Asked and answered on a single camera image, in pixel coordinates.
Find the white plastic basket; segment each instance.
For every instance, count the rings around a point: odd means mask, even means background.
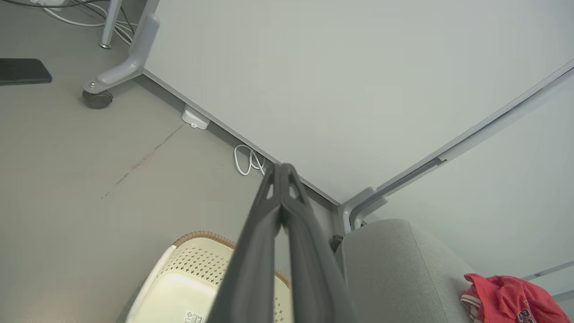
[[[128,323],[204,323],[235,243],[217,234],[186,234],[169,247],[139,291]],[[275,273],[274,322],[293,322],[291,291]]]

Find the gray fabric armrest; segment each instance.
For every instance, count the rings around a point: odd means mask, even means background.
[[[355,230],[336,257],[361,323],[470,322],[460,294],[472,268],[408,221]]]

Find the barcode label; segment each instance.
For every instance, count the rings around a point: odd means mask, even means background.
[[[193,312],[187,312],[185,315],[184,323],[204,323],[205,319]]]

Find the black caster wheel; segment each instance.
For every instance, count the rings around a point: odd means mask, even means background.
[[[108,91],[91,94],[86,91],[82,93],[82,97],[86,102],[86,105],[91,109],[103,109],[110,105],[111,100],[114,98]]]
[[[339,248],[339,246],[341,245],[342,242],[343,242],[343,236],[339,236],[338,234],[335,234],[334,236],[332,236],[331,241],[329,242],[329,245],[331,246],[331,250],[333,250],[334,252],[337,252],[337,249]]]

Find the scratch on floor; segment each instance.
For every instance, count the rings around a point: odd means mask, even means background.
[[[126,175],[124,175],[122,178],[119,179],[119,181],[116,182],[116,184],[114,186],[119,185],[124,179],[126,179],[126,177],[128,175],[130,175],[130,173],[134,170],[136,170],[139,166],[141,166],[143,163],[145,163],[145,161],[152,157],[155,153],[156,150],[158,150],[163,144],[165,144],[177,131],[179,131],[179,129],[181,129],[181,127],[183,127],[185,124],[180,125],[176,130],[174,130],[172,133],[169,134],[169,136],[167,136],[166,139],[164,139],[161,144],[157,145],[155,148],[153,148],[152,152],[145,155],[144,158],[142,158],[138,163],[132,165],[132,167],[130,167],[130,171],[126,173]],[[109,195],[109,193],[111,192],[107,192],[106,195],[102,196],[102,198],[106,197]]]

